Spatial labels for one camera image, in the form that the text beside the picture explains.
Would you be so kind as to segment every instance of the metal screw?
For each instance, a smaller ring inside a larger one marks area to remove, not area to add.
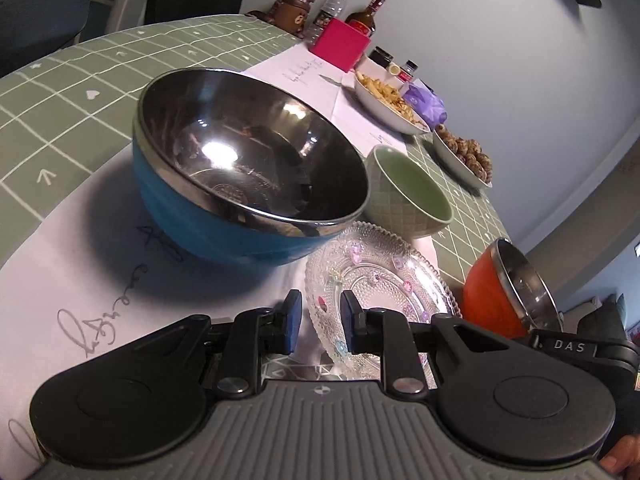
[[[400,377],[392,384],[396,392],[401,394],[419,394],[424,389],[424,383],[413,377]]]
[[[242,377],[224,377],[218,381],[218,389],[228,394],[241,394],[249,387]]]

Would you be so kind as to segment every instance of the grid pattern tablecloth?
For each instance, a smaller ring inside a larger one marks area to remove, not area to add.
[[[0,267],[69,193],[130,142],[138,97],[153,78],[188,66],[246,70],[296,42],[254,18],[191,18],[87,41],[0,79]],[[484,194],[472,194],[438,166],[429,136],[409,140],[409,155],[454,205],[454,221],[433,241],[444,278],[461,285],[484,248],[506,234],[504,227]],[[331,378],[332,362],[325,355],[319,367],[308,367],[273,356],[263,373]]]

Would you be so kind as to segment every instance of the red bowl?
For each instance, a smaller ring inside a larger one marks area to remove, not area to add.
[[[562,332],[562,321],[545,283],[508,240],[497,239],[466,277],[462,317],[507,338],[533,328]]]

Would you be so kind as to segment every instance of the bowl rim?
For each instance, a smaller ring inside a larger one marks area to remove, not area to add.
[[[431,180],[431,182],[433,182],[434,186],[436,186],[436,188],[438,189],[438,192],[440,192],[440,194],[442,195],[442,197],[444,198],[445,202],[447,203],[447,205],[449,205],[449,211],[450,211],[450,218],[448,220],[444,220],[442,218],[437,218],[434,215],[432,215],[431,213],[426,212],[424,209],[422,209],[420,206],[418,206],[413,200],[411,200],[405,193],[404,191],[402,191],[398,186],[396,186],[396,183],[391,179],[391,177],[388,176],[387,172],[385,171],[385,168],[382,167],[382,164],[380,164],[380,161],[378,160],[378,151],[382,150],[382,149],[386,149],[386,150],[390,150],[396,153],[399,153],[400,155],[404,156],[404,158],[406,160],[408,160],[410,163],[415,164],[420,171],[424,174],[424,176],[426,178],[428,178],[429,180]],[[453,213],[453,204],[449,201],[449,199],[447,198],[447,195],[444,194],[444,191],[442,190],[442,188],[440,187],[440,184],[438,184],[432,177],[431,175],[420,166],[420,164],[418,164],[417,162],[415,162],[414,160],[411,159],[410,156],[405,155],[403,152],[401,152],[400,150],[397,150],[396,148],[394,148],[393,146],[387,146],[386,144],[377,144],[376,146],[373,147],[373,149],[371,150],[371,152],[369,153],[369,156],[372,156],[374,159],[374,162],[376,163],[377,167],[380,169],[380,171],[382,172],[382,174],[385,176],[385,178],[388,180],[388,182],[394,187],[394,189],[400,193],[412,206],[414,206],[418,211],[420,211],[423,215],[428,216],[429,218],[435,220],[436,222],[440,222],[441,224],[444,225],[449,225],[453,219],[454,219],[454,213]]]
[[[540,280],[540,283],[542,284],[544,290],[544,294],[546,295],[546,299],[548,300],[544,305],[544,314],[548,316],[545,326],[539,326],[539,319],[532,316],[530,311],[524,305],[524,302],[522,301],[522,298],[520,297],[515,286],[513,285],[513,280],[508,275],[506,266],[504,265],[504,259],[501,253],[501,246],[503,245],[507,245],[511,250],[516,251],[527,263],[529,269],[532,270],[532,272],[535,273],[536,277]],[[500,284],[502,285],[502,290],[504,291],[505,296],[507,296],[509,303],[511,303],[511,306],[520,319],[520,322],[522,323],[524,329],[527,332],[530,332],[534,328],[563,332],[564,324],[562,323],[562,317],[560,316],[558,308],[556,307],[554,297],[551,295],[551,292],[546,286],[545,280],[542,279],[542,277],[530,263],[528,258],[524,254],[522,254],[522,252],[515,245],[513,245],[508,238],[496,238],[487,247],[487,250],[490,253],[494,271],[498,276]]]
[[[415,124],[413,124],[411,121],[408,121],[407,119],[405,119],[404,117],[402,117],[402,115],[400,115],[398,112],[396,112],[391,106],[387,106],[384,102],[382,102],[380,99],[378,99],[375,95],[373,95],[369,89],[364,86],[359,80],[358,77],[355,76],[353,78],[353,80],[355,81],[356,84],[360,85],[364,90],[367,91],[367,93],[372,96],[377,102],[379,102],[381,105],[383,105],[383,107],[387,108],[388,110],[391,110],[393,113],[396,114],[397,117],[401,118],[405,123],[410,124],[411,126],[413,126],[416,130],[420,131],[419,134],[416,135],[425,135],[428,133],[431,133],[431,129],[430,127],[425,123],[424,126],[427,128],[426,130],[423,130],[422,128],[419,128],[418,126],[416,126]],[[420,116],[418,115],[418,113],[414,110],[414,115],[418,118],[420,118]]]
[[[274,213],[269,213],[267,211],[261,211],[259,209],[253,208],[251,206],[242,204],[242,203],[238,203],[238,202],[233,202],[229,199],[227,199],[225,196],[220,195],[219,193],[214,192],[212,189],[209,189],[208,187],[204,186],[203,184],[199,183],[197,180],[195,180],[194,178],[191,178],[188,174],[186,174],[185,172],[183,172],[182,170],[179,170],[178,168],[175,167],[174,164],[172,164],[172,162],[169,160],[169,158],[162,152],[162,150],[159,149],[159,146],[157,145],[155,139],[151,136],[148,127],[146,125],[146,122],[143,120],[144,115],[143,115],[143,105],[144,105],[144,101],[145,101],[145,97],[147,92],[154,86],[154,84],[156,84],[158,81],[160,81],[161,79],[165,78],[166,76],[178,73],[178,72],[222,72],[222,73],[228,73],[228,74],[233,74],[234,76],[240,76],[240,77],[245,77],[248,79],[252,79],[254,81],[258,81],[262,84],[271,86],[273,88],[278,89],[279,91],[285,93],[287,96],[291,97],[292,99],[295,99],[297,102],[299,102],[302,105],[305,105],[307,108],[309,108],[311,111],[313,111],[315,114],[317,114],[319,117],[322,117],[327,123],[329,123],[332,127],[334,127],[338,133],[344,137],[344,140],[346,140],[346,142],[348,143],[348,145],[351,147],[351,149],[354,151],[355,155],[357,155],[357,159],[358,162],[360,163],[360,166],[362,167],[362,172],[364,174],[364,176],[366,177],[366,181],[367,181],[367,193],[366,196],[364,198],[364,200],[362,201],[362,204],[360,204],[360,206],[353,212],[349,213],[348,215],[342,216],[340,218],[334,218],[334,219],[329,219],[329,220],[306,220],[306,219],[299,219],[299,218],[290,218],[287,216],[281,216],[281,215],[277,215]],[[364,211],[367,203],[369,202],[369,198],[371,195],[371,186],[369,183],[369,177],[367,176],[367,169],[364,166],[364,162],[360,156],[360,153],[358,152],[358,150],[356,149],[356,147],[351,143],[351,141],[344,135],[344,133],[342,133],[340,131],[340,129],[333,124],[329,119],[327,119],[323,114],[321,114],[318,110],[316,110],[315,108],[313,108],[311,105],[309,105],[308,103],[306,103],[305,101],[303,101],[302,99],[299,99],[298,97],[296,97],[293,94],[290,94],[289,92],[287,92],[286,90],[283,90],[282,88],[279,88],[275,85],[272,85],[270,83],[267,83],[265,81],[262,81],[261,79],[258,79],[256,77],[252,77],[250,75],[241,73],[241,72],[236,72],[234,70],[227,70],[224,68],[212,68],[212,67],[202,67],[202,66],[192,66],[192,67],[184,67],[184,68],[176,68],[174,70],[168,70],[167,72],[164,72],[158,76],[156,76],[155,78],[153,78],[149,83],[147,83],[147,85],[143,88],[142,92],[140,93],[140,97],[138,99],[138,104],[136,105],[136,115],[135,115],[135,120],[138,123],[138,126],[140,127],[140,132],[142,132],[142,134],[145,137],[146,142],[148,142],[149,146],[153,149],[154,153],[159,156],[161,158],[161,160],[169,167],[171,168],[174,173],[178,176],[180,176],[183,180],[187,181],[189,184],[192,184],[194,186],[196,186],[201,192],[204,192],[206,194],[212,195],[215,198],[222,200],[224,203],[229,204],[232,207],[238,208],[242,211],[251,213],[253,215],[258,215],[264,218],[268,218],[277,222],[284,222],[287,224],[292,224],[292,225],[302,225],[302,226],[311,226],[311,227],[316,227],[316,226],[336,226],[336,225],[340,225],[343,224],[345,222],[351,221],[353,219],[356,219],[358,216],[360,216],[362,214],[362,212]],[[148,160],[148,157],[145,154],[145,150],[141,150],[143,155],[145,156],[145,158],[147,159],[147,161],[151,164],[151,161]]]
[[[493,189],[493,188],[494,188],[494,186],[493,186],[493,181],[492,181],[492,180],[491,180],[491,181],[489,181],[489,183],[486,183],[484,180],[481,180],[481,179],[479,179],[478,177],[476,177],[476,174],[475,174],[473,171],[471,171],[471,170],[466,166],[466,164],[464,164],[464,163],[463,163],[463,162],[458,158],[458,156],[457,156],[455,153],[453,153],[453,152],[451,151],[451,149],[449,148],[449,146],[447,146],[447,145],[445,144],[444,140],[442,140],[442,139],[440,138],[440,136],[439,136],[436,132],[433,132],[433,137],[437,137],[437,138],[438,138],[438,140],[440,141],[440,144],[441,144],[441,145],[443,145],[443,146],[444,146],[444,147],[449,151],[449,153],[450,153],[452,156],[455,156],[455,157],[456,157],[456,161],[457,161],[459,164],[461,164],[461,165],[462,165],[462,167],[463,167],[463,168],[465,168],[465,170],[467,170],[467,171],[469,172],[469,175],[470,175],[470,176],[472,176],[474,179],[476,179],[478,182],[480,182],[480,184],[482,184],[482,186],[484,186],[485,188],[487,188],[487,189]]]

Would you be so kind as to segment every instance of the white plate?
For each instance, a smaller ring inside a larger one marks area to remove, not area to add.
[[[464,184],[474,189],[492,188],[492,184],[486,184],[474,175],[464,162],[457,158],[436,132],[433,133],[433,147],[438,158],[449,168],[451,173],[458,177]]]
[[[367,90],[366,86],[358,81],[357,77],[354,77],[354,88],[358,101],[360,101],[362,106],[388,128],[405,135],[423,135],[430,132],[426,124],[420,128],[411,121],[407,121],[402,115],[386,106],[382,101],[379,101],[375,95]],[[416,120],[420,120],[420,117],[415,112],[414,116]]]

